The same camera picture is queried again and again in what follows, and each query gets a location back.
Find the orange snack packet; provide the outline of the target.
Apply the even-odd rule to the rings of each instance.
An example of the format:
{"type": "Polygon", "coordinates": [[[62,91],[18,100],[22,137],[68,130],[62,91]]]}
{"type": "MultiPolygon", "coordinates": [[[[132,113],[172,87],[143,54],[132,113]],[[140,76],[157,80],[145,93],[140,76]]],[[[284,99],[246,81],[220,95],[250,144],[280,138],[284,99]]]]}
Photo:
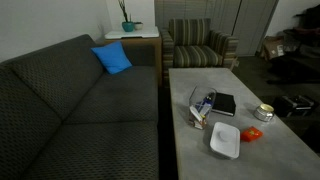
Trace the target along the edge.
{"type": "Polygon", "coordinates": [[[257,128],[251,126],[250,128],[243,131],[240,135],[240,139],[246,142],[251,142],[253,140],[258,139],[261,137],[263,133],[258,130],[257,128]]]}

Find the clear plastic container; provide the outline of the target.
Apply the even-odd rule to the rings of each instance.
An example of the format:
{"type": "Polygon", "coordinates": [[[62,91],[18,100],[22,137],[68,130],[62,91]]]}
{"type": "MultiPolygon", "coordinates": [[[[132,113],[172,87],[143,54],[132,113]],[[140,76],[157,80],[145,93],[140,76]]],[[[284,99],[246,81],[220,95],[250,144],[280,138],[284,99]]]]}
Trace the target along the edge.
{"type": "Polygon", "coordinates": [[[214,88],[196,86],[189,98],[189,122],[198,129],[204,129],[215,103],[217,91],[214,88]]]}

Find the white container lid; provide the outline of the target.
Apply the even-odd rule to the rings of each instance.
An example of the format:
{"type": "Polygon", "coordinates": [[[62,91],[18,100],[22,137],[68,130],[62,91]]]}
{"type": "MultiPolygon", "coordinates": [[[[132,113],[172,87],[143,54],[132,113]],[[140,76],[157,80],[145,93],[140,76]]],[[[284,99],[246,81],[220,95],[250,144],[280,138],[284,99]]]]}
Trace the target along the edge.
{"type": "Polygon", "coordinates": [[[216,122],[210,139],[210,148],[213,152],[236,159],[240,153],[240,131],[238,128],[216,122]]]}

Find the wooden side table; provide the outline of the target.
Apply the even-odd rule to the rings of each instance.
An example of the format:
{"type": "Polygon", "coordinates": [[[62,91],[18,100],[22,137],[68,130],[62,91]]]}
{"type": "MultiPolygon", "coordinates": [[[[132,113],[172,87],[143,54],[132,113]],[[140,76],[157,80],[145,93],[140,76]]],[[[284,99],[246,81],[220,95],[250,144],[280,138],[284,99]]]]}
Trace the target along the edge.
{"type": "Polygon", "coordinates": [[[162,86],[162,39],[135,37],[123,38],[120,42],[134,65],[151,65],[156,68],[157,82],[162,86]]]}

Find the white tray board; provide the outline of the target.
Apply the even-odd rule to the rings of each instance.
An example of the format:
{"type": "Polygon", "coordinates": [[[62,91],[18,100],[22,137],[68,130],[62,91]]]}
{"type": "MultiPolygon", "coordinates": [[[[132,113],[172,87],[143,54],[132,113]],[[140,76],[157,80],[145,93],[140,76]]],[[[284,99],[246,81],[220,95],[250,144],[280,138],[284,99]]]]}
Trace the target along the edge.
{"type": "Polygon", "coordinates": [[[140,30],[125,32],[124,30],[113,30],[105,35],[107,40],[122,38],[156,38],[159,36],[159,30],[154,27],[143,27],[140,30]]]}

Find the blue cushion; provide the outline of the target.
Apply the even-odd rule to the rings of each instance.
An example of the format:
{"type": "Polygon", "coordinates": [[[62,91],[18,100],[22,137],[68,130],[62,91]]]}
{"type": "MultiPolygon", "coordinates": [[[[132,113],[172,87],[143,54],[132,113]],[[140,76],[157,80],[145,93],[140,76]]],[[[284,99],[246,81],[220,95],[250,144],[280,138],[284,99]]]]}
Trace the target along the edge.
{"type": "Polygon", "coordinates": [[[110,74],[119,73],[132,66],[120,41],[92,48],[92,51],[110,74]]]}

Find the small white bowl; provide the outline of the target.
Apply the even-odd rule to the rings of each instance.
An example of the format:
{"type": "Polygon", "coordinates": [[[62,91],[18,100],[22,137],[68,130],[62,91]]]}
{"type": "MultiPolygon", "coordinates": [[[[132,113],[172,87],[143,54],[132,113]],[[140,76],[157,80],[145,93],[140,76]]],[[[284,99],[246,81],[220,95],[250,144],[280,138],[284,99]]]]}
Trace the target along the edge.
{"type": "Polygon", "coordinates": [[[141,30],[143,28],[142,22],[135,22],[134,23],[135,30],[141,30]]]}

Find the teal plant pot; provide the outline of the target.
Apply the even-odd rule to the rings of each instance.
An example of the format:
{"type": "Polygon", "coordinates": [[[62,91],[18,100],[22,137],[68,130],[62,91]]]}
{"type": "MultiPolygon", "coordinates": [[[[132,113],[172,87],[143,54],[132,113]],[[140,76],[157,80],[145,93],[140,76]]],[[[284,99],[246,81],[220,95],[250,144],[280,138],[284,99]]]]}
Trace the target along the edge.
{"type": "Polygon", "coordinates": [[[123,22],[122,28],[125,32],[132,32],[134,30],[134,23],[133,22],[123,22]]]}

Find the grey coffee table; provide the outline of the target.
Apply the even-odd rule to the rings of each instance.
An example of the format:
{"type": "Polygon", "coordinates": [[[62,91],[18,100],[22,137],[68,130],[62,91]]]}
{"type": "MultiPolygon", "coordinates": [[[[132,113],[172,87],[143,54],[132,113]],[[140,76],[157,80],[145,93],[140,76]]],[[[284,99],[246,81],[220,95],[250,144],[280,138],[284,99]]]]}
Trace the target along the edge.
{"type": "Polygon", "coordinates": [[[169,71],[173,129],[179,180],[320,180],[319,157],[278,117],[263,122],[254,116],[262,104],[226,68],[174,68],[169,71]],[[204,129],[189,122],[189,98],[196,86],[214,88],[234,96],[234,116],[210,113],[204,129]],[[239,129],[251,126],[263,135],[240,140],[240,153],[229,159],[213,152],[210,139],[214,124],[239,129]]]}

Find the dark grey sofa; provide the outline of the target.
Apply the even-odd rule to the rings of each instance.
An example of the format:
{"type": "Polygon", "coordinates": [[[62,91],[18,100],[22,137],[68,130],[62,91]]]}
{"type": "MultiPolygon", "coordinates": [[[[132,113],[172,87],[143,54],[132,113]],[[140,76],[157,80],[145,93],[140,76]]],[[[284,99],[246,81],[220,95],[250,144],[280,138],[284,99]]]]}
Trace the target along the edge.
{"type": "Polygon", "coordinates": [[[156,68],[110,74],[89,35],[0,64],[0,180],[158,180],[156,68]]]}

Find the silver candle tin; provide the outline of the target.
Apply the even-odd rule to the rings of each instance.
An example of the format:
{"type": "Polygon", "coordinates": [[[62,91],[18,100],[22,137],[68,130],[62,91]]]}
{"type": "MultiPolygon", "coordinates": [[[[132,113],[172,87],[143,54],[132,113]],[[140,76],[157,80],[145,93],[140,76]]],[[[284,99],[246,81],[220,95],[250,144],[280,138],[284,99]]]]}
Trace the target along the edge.
{"type": "Polygon", "coordinates": [[[268,104],[261,104],[254,111],[254,116],[261,121],[268,122],[274,116],[274,108],[268,104]]]}

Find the cardboard box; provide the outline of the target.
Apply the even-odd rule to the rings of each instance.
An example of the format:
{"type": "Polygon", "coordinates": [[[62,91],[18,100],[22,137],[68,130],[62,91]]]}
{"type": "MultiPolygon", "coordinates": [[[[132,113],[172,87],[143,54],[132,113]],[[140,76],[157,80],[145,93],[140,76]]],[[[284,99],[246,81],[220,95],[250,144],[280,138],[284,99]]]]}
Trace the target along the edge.
{"type": "Polygon", "coordinates": [[[266,61],[283,56],[283,43],[283,36],[266,36],[262,43],[260,56],[266,61]]]}

